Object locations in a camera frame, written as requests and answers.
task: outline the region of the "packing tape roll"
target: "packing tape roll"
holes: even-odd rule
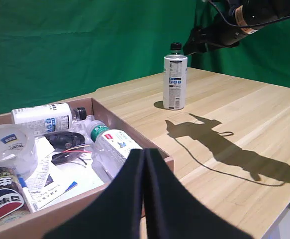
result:
[[[0,167],[10,168],[26,179],[37,164],[35,140],[30,130],[17,124],[1,124]]]

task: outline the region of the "paper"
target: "paper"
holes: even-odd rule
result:
[[[57,199],[53,200],[44,208],[75,197],[104,184],[92,169],[92,155],[89,153],[83,153],[80,158],[84,159],[87,165],[85,165],[79,159],[70,161],[65,164],[57,165],[57,168],[59,168],[64,175],[73,179],[77,183],[77,186],[67,191]]]
[[[30,192],[40,191],[49,175],[49,165],[52,161],[53,146],[44,136],[35,138],[38,165],[32,175],[26,179],[26,185]]]
[[[31,192],[37,207],[42,209],[43,206],[55,200],[74,183],[68,175],[59,170],[54,164],[50,163],[47,181],[41,191]]]

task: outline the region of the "receipt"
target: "receipt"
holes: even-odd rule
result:
[[[41,191],[49,176],[49,164],[52,161],[53,146],[44,136],[35,138],[36,154],[38,165],[32,175],[26,179],[30,192]]]
[[[39,209],[64,194],[73,183],[77,184],[52,163],[49,165],[48,174],[44,188],[40,192],[31,192]]]

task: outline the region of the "plastic bottle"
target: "plastic bottle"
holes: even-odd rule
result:
[[[103,122],[94,120],[86,128],[95,143],[99,161],[111,178],[114,178],[132,149],[142,149],[124,131],[109,129]]]
[[[12,122],[35,135],[70,129],[73,122],[86,119],[84,107],[72,109],[67,103],[20,108],[11,111]]]
[[[181,54],[181,43],[171,43],[171,54],[164,57],[163,106],[180,110],[186,103],[187,56]]]

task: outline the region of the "clear plastic bottle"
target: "clear plastic bottle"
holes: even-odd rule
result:
[[[181,43],[171,43],[171,54],[164,57],[163,106],[169,110],[180,110],[186,103],[187,62],[181,54]]]
[[[142,149],[124,131],[109,129],[99,120],[92,121],[86,132],[95,143],[99,161],[111,178],[117,175],[132,149]]]
[[[72,109],[67,103],[11,111],[12,122],[27,127],[35,136],[70,129],[74,122],[85,120],[86,116],[84,107]]]

